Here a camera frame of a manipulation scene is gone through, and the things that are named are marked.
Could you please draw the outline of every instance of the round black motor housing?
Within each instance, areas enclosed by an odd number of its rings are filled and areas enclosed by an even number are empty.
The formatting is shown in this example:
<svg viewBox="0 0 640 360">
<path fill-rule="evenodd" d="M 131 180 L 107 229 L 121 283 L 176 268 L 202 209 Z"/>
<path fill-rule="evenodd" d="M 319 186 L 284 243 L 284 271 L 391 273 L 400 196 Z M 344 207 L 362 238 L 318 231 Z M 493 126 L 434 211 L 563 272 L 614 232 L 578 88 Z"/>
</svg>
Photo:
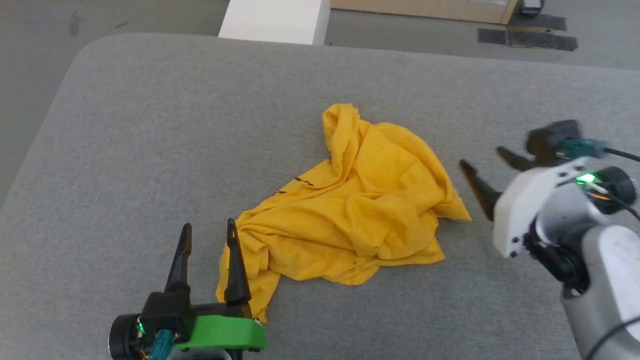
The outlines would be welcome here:
<svg viewBox="0 0 640 360">
<path fill-rule="evenodd" d="M 113 320 L 109 331 L 109 354 L 113 360 L 141 360 L 140 353 L 135 349 L 139 315 L 120 315 Z"/>
<path fill-rule="evenodd" d="M 597 185 L 607 189 L 609 193 L 625 204 L 631 206 L 636 201 L 636 185 L 634 180 L 619 167 L 607 167 L 592 173 L 596 177 Z M 622 210 L 622 205 L 616 201 L 595 199 L 593 204 L 601 213 L 610 215 Z"/>
</svg>

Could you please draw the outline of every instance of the gray table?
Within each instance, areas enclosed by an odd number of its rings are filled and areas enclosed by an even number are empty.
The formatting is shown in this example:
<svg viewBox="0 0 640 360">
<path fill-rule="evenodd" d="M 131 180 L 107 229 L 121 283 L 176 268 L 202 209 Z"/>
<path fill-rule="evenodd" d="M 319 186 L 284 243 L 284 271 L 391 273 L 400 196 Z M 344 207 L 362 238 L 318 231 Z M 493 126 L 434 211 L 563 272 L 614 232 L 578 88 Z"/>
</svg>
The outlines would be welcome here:
<svg viewBox="0 0 640 360">
<path fill-rule="evenodd" d="M 559 285 L 528 256 L 498 255 L 456 163 L 505 186 L 514 172 L 494 147 L 521 149 L 527 130 L 569 118 L 640 152 L 638 84 L 638 72 L 430 54 L 98 40 L 0 211 L 0 358 L 107 359 L 111 321 L 162 288 L 184 222 L 193 302 L 210 302 L 226 218 L 325 159 L 321 114 L 353 102 L 425 139 L 475 221 L 441 223 L 436 265 L 384 268 L 357 288 L 283 279 L 268 349 L 247 358 L 578 359 Z"/>
</svg>

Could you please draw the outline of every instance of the green led light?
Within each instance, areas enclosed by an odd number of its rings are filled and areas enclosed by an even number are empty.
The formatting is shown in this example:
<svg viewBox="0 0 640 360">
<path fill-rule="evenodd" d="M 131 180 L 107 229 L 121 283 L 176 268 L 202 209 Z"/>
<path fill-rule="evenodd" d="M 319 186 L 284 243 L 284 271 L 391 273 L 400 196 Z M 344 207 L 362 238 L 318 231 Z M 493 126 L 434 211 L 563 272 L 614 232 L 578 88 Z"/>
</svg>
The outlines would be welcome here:
<svg viewBox="0 0 640 360">
<path fill-rule="evenodd" d="M 584 174 L 575 178 L 579 183 L 593 183 L 596 181 L 596 177 L 593 174 Z"/>
</svg>

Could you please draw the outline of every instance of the yellow cloth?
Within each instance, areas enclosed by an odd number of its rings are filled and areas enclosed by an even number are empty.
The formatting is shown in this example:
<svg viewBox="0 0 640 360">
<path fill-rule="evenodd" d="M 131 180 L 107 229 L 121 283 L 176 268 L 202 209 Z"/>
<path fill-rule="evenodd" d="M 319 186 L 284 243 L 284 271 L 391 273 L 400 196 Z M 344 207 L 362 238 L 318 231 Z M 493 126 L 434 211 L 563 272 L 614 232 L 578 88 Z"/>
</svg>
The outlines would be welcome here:
<svg viewBox="0 0 640 360">
<path fill-rule="evenodd" d="M 237 219 L 253 316 L 266 321 L 281 275 L 360 285 L 380 266 L 444 259 L 438 217 L 471 220 L 433 151 L 411 131 L 372 125 L 351 104 L 323 115 L 326 160 Z M 228 247 L 217 296 L 227 287 Z"/>
</svg>

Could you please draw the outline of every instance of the white robotic arm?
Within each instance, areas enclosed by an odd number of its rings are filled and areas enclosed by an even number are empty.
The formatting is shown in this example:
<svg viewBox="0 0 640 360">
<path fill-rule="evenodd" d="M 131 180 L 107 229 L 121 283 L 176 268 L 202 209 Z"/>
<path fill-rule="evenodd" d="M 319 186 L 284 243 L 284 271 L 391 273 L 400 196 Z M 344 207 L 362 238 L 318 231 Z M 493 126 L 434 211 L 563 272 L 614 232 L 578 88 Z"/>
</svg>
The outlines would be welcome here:
<svg viewBox="0 0 640 360">
<path fill-rule="evenodd" d="M 504 193 L 465 160 L 460 165 L 494 222 L 496 249 L 507 258 L 528 252 L 563 284 L 561 302 L 580 356 L 640 359 L 640 239 L 606 216 L 632 211 L 634 182 L 615 167 L 583 174 L 588 157 L 567 158 L 567 141 L 590 140 L 580 137 L 575 121 L 565 120 L 529 133 L 534 160 L 499 147 L 502 158 L 522 171 Z"/>
</svg>

